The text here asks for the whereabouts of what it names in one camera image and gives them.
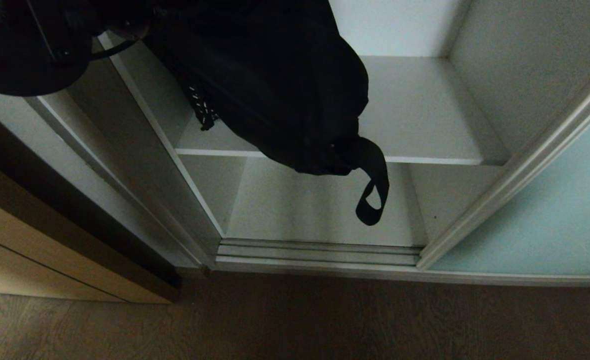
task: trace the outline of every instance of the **floor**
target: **floor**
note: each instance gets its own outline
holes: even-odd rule
[[[590,360],[590,288],[214,273],[176,305],[0,295],[0,360]]]

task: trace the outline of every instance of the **black strap loop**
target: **black strap loop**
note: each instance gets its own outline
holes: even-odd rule
[[[351,166],[364,170],[370,178],[368,185],[359,198],[355,214],[362,223],[373,226],[382,218],[384,205],[389,197],[389,171],[386,167],[384,153],[375,143],[364,137],[357,137],[342,144],[338,148],[341,157]],[[377,188],[381,206],[375,209],[366,198]]]

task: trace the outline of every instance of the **black backpack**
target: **black backpack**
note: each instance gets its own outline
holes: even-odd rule
[[[144,43],[176,77],[207,130],[221,119],[266,157],[300,173],[370,182],[357,217],[374,225],[389,192],[380,148],[359,137],[368,74],[327,0],[181,2]],[[366,201],[373,188],[379,209]]]

